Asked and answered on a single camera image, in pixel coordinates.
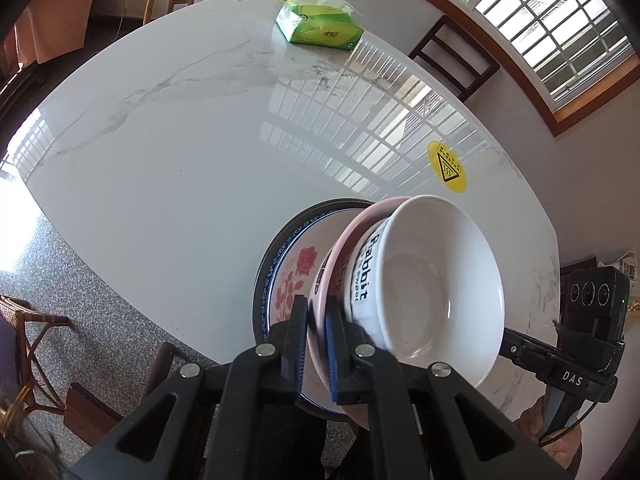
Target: orange curtain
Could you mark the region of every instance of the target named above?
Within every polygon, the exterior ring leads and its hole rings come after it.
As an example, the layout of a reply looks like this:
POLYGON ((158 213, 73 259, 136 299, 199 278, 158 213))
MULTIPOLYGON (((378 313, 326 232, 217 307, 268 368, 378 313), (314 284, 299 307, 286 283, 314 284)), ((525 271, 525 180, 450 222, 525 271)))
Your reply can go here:
POLYGON ((92 1, 31 0, 4 40, 3 71, 15 73, 19 62, 44 63, 82 48, 92 1))

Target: warning triangle symbol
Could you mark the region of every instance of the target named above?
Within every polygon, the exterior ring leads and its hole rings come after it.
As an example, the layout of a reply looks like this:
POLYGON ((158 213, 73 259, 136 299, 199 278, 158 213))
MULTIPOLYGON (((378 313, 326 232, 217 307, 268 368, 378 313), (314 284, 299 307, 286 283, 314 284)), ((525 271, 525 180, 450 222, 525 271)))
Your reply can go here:
POLYGON ((442 172, 442 179, 444 182, 450 182, 460 176, 460 174, 453 169, 449 161, 438 153, 438 162, 440 163, 440 171, 442 172))

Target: wooden window frame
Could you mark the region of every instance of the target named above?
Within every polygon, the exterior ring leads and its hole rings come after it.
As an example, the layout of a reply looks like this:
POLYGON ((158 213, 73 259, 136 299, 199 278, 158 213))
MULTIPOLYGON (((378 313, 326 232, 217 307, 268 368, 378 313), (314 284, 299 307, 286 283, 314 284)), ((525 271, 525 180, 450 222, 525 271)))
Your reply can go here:
POLYGON ((425 1, 465 29, 500 63, 520 86, 555 137, 575 126, 640 79, 640 60, 637 54, 632 54, 606 76, 554 111, 511 54, 481 27, 466 9, 461 8, 455 0, 425 1))

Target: green tissue package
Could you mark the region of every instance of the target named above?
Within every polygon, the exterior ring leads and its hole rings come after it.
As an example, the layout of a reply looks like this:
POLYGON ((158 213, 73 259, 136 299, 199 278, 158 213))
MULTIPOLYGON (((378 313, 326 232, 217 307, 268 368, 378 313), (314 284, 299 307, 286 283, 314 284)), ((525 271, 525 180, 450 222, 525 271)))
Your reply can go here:
POLYGON ((276 23, 290 43, 353 50, 364 32, 353 13, 344 0, 288 0, 276 23))

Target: human hand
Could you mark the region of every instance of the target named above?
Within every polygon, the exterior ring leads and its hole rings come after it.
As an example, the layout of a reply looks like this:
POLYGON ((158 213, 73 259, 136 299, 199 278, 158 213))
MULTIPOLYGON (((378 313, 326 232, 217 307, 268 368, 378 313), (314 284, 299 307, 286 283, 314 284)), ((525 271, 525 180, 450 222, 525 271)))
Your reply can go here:
MULTIPOLYGON (((540 443, 538 432, 542 428, 542 424, 545 420, 542 415, 543 401, 544 397, 540 397, 533 406, 522 412, 518 420, 514 421, 514 424, 536 444, 540 443)), ((563 431, 564 430, 555 431, 545 436, 542 439, 542 442, 552 439, 563 431)), ((542 449, 547 453, 551 453, 554 460, 566 469, 571 465, 575 453, 580 447, 581 440, 582 430, 580 425, 578 425, 564 437, 552 442, 548 446, 543 446, 542 449)))

